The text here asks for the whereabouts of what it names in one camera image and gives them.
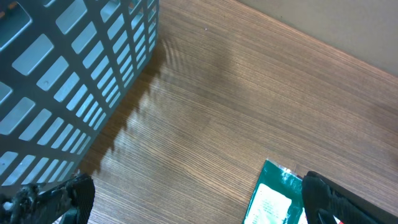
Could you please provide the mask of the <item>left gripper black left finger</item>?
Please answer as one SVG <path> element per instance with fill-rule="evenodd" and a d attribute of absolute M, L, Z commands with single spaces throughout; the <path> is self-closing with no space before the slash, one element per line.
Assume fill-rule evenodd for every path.
<path fill-rule="evenodd" d="M 27 184 L 12 197 L 1 194 L 1 223 L 88 223 L 95 200 L 90 175 L 78 175 L 47 191 L 41 187 Z"/>

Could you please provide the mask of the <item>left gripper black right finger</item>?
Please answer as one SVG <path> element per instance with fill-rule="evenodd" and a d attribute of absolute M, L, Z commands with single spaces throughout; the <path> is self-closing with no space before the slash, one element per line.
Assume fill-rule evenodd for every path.
<path fill-rule="evenodd" d="M 303 178 L 302 200 L 308 224 L 397 223 L 397 216 L 314 171 Z"/>

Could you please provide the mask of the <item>green snack packet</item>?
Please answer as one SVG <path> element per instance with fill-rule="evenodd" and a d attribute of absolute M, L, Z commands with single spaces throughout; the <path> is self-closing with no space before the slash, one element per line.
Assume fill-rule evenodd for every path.
<path fill-rule="evenodd" d="M 307 224 L 302 178 L 266 160 L 246 210 L 243 224 Z"/>

